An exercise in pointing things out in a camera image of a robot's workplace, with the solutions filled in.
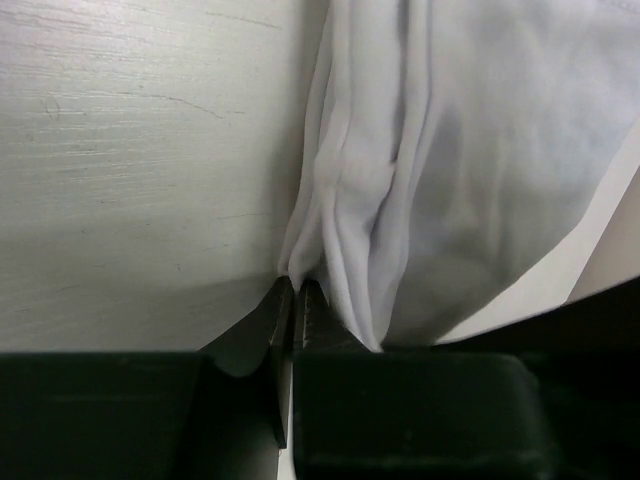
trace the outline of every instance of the white cloth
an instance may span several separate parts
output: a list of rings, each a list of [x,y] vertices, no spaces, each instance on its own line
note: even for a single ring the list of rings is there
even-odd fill
[[[578,225],[638,115],[636,7],[333,1],[280,271],[374,351],[485,306]]]

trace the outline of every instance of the textured white surface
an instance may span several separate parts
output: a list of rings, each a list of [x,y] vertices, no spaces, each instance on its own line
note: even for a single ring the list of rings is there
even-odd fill
[[[323,9],[0,4],[0,350],[195,348],[254,306]]]

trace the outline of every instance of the black plastic part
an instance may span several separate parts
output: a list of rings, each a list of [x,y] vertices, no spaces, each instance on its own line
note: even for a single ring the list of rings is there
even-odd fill
[[[307,283],[298,478],[637,477],[639,307],[635,279],[462,342],[371,354]]]
[[[0,478],[275,480],[292,299],[200,352],[0,356]]]

